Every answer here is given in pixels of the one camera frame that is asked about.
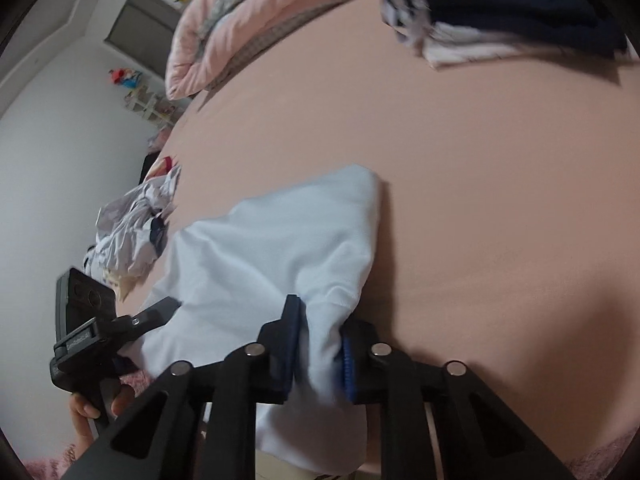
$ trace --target beige floor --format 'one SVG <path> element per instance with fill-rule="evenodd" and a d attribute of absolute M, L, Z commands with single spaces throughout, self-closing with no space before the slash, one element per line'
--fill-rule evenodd
<path fill-rule="evenodd" d="M 316 473 L 300 469 L 266 453 L 255 452 L 256 480 L 314 480 L 315 478 L 318 478 Z M 347 478 L 340 477 L 340 480 L 346 480 Z M 358 472 L 355 477 L 351 478 L 354 478 L 354 480 L 379 480 L 380 477 Z"/>

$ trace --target pink bed sheet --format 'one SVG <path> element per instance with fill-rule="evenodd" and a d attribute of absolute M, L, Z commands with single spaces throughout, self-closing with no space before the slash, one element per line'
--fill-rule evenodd
<path fill-rule="evenodd" d="M 360 314 L 415 358 L 466 361 L 561 459 L 584 455 L 640 420 L 640 68 L 558 61 L 435 72 L 379 0 L 345 4 L 193 102 L 164 149 L 182 164 L 170 233 L 375 170 Z"/>

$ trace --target silver screw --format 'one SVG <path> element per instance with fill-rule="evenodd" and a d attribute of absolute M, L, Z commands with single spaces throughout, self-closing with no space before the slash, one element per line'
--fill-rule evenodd
<path fill-rule="evenodd" d="M 191 363 L 187 361 L 176 361 L 171 365 L 171 375 L 179 376 L 184 375 L 191 370 Z"/>
<path fill-rule="evenodd" d="M 460 361 L 452 361 L 447 363 L 447 373 L 456 377 L 466 374 L 466 365 Z"/>
<path fill-rule="evenodd" d="M 264 350 L 264 346 L 260 343 L 249 343 L 244 347 L 244 353 L 247 355 L 251 355 L 252 357 L 264 354 Z"/>
<path fill-rule="evenodd" d="M 391 346 L 386 343 L 376 343 L 371 347 L 371 353 L 373 355 L 385 356 L 391 354 L 391 352 Z"/>

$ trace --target stack of folded clothes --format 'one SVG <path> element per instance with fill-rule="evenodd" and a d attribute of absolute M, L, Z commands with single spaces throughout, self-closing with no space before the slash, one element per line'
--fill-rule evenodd
<path fill-rule="evenodd" d="M 599 0 L 383 0 L 383 19 L 434 68 L 532 54 L 635 57 Z"/>

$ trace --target fingernail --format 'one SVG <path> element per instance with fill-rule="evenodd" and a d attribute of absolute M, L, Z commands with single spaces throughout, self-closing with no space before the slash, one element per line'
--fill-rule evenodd
<path fill-rule="evenodd" d="M 100 411 L 92 405 L 88 404 L 84 407 L 84 414 L 89 418 L 98 418 L 100 416 Z"/>

